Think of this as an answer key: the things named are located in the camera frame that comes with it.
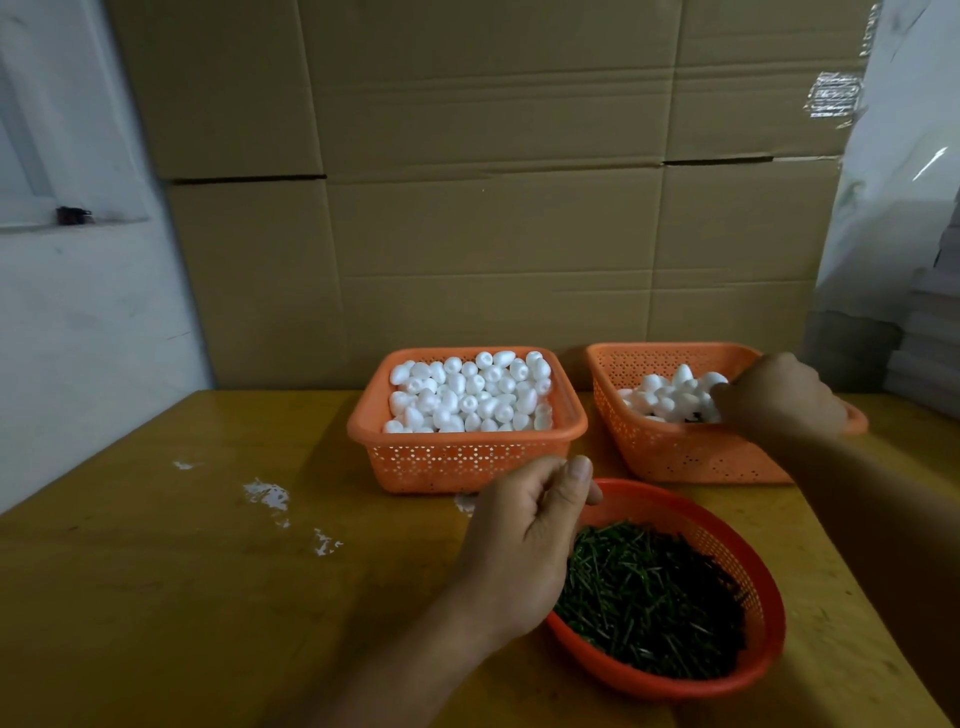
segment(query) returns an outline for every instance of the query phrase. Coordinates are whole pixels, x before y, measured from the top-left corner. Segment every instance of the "pile of white foam balls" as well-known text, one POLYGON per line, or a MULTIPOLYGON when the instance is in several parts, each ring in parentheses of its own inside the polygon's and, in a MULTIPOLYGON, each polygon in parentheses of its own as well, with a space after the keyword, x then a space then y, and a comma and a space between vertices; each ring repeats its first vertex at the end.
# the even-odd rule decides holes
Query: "pile of white foam balls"
POLYGON ((636 389, 618 389, 623 403, 648 420, 661 423, 718 423, 717 411, 710 390, 727 378, 707 372, 693 378, 690 367, 681 364, 672 379, 647 375, 636 389))
POLYGON ((513 432, 553 427, 546 401, 553 387, 540 352, 480 352, 427 364, 405 361, 390 372, 394 418, 384 432, 513 432))

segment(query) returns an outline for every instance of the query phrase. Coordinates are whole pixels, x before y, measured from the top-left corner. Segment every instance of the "rectangular orange basket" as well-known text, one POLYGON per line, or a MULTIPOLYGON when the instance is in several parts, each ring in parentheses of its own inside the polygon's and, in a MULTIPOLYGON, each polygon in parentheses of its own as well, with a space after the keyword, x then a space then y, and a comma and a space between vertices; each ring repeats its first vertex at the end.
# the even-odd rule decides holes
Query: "rectangular orange basket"
POLYGON ((383 360, 347 423, 351 440, 367 448, 373 474, 391 493, 470 493, 501 473, 541 455, 566 457, 570 443, 587 431, 587 413, 557 355, 537 347, 451 347, 404 349, 383 360), (525 357, 542 352, 553 370, 553 389, 547 400, 553 407, 554 428, 523 432, 450 432, 387 434, 391 420, 389 397, 395 387, 390 371, 408 359, 445 361, 459 356, 472 360, 480 352, 510 350, 525 357))
MULTIPOLYGON (((657 483, 788 483, 767 454, 729 427, 647 420, 623 403, 618 389, 633 389, 644 375, 672 376, 689 364, 693 375, 719 372, 733 381, 760 356, 739 344, 594 344, 587 347, 593 398, 630 470, 657 483)), ((867 430, 867 418, 847 406, 847 433, 867 430)))

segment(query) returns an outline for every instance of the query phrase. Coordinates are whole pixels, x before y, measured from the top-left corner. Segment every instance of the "orange plastic basket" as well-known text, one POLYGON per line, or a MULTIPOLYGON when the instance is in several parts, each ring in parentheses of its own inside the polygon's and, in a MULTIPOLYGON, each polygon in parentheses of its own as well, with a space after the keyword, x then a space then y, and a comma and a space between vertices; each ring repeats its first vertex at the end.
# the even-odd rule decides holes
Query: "orange plastic basket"
POLYGON ((469 493, 494 477, 541 455, 566 457, 570 443, 587 431, 587 413, 577 399, 557 355, 537 347, 451 347, 404 349, 380 364, 347 423, 350 439, 367 448, 373 473, 391 493, 469 493), (554 428, 523 432, 401 433, 381 431, 392 419, 389 397, 395 387, 390 371, 408 359, 445 361, 450 356, 473 359, 480 352, 511 350, 525 357, 536 350, 553 370, 554 428))
POLYGON ((632 480, 597 483, 603 502, 584 508, 580 525, 604 526, 619 521, 650 523, 666 533, 682 533, 690 545, 709 554, 747 594, 747 648, 732 675, 717 680, 675 680, 617 662, 582 639, 556 612, 546 618, 560 643, 591 674, 619 691, 646 700, 719 697, 759 680, 783 651, 786 615, 777 583, 760 557, 736 531, 692 500, 632 480))
MULTIPOLYGON (((788 483, 766 453, 725 425, 659 423, 627 407, 616 393, 648 374, 672 375, 684 362, 694 376, 719 372, 733 380, 760 356, 739 344, 594 344, 587 347, 593 397, 620 454, 637 477, 658 483, 788 483)), ((847 434, 867 431, 867 418, 847 404, 847 434)))

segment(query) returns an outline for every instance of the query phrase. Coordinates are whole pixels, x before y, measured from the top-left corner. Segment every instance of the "wall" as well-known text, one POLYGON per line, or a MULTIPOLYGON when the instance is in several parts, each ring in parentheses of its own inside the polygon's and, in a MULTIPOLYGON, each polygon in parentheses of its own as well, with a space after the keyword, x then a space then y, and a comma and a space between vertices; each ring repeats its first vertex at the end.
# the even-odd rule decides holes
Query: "wall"
POLYGON ((61 183, 101 216, 139 219, 0 233, 2 511, 208 387, 209 376, 102 10, 0 0, 0 24, 5 58, 44 59, 28 81, 44 94, 50 133, 88 141, 52 175, 65 169, 61 183), (11 26, 16 45, 6 42, 11 26))
POLYGON ((804 358, 834 387, 878 389, 914 271, 960 187, 960 4, 886 0, 844 158, 804 358))

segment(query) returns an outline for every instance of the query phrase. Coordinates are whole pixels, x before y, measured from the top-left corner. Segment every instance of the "tabletop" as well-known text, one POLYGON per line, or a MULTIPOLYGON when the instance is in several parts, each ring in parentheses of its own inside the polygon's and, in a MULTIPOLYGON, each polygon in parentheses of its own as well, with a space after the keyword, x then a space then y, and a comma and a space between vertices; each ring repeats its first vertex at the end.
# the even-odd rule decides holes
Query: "tabletop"
MULTIPOLYGON (((346 435, 356 392, 200 392, 0 516, 0 725, 253 727, 334 685, 444 580, 468 515, 394 497, 346 435)), ((851 397, 858 447, 960 492, 960 425, 851 397)), ((589 396, 573 446, 628 476, 589 396)), ((783 657, 751 689, 650 705, 584 673, 541 627, 491 657, 435 725, 948 723, 794 486, 679 486, 780 586, 783 657)))

